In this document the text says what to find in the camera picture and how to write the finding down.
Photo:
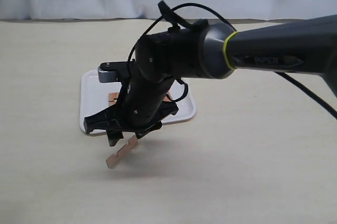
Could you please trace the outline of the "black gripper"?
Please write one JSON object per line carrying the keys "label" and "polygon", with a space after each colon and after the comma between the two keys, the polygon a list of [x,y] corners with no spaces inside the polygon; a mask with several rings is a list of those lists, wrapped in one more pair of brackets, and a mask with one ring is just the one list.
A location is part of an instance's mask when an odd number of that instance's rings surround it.
{"label": "black gripper", "polygon": [[133,74],[128,89],[118,99],[118,104],[84,118],[85,133],[106,131],[110,147],[124,138],[122,131],[133,132],[141,139],[162,128],[162,120],[178,112],[176,102],[163,101],[175,79],[164,78],[158,83]]}

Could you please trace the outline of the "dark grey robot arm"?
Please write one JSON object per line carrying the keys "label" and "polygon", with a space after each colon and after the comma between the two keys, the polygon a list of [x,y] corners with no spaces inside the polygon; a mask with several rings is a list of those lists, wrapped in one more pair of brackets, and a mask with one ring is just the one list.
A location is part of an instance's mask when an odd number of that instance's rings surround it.
{"label": "dark grey robot arm", "polygon": [[165,101],[183,78],[224,79],[236,69],[318,75],[336,92],[336,16],[236,31],[206,20],[174,23],[167,31],[143,35],[135,59],[102,63],[99,80],[119,82],[117,102],[84,118],[87,134],[104,130],[111,146],[131,132],[137,138],[162,127],[178,112],[177,100]]}

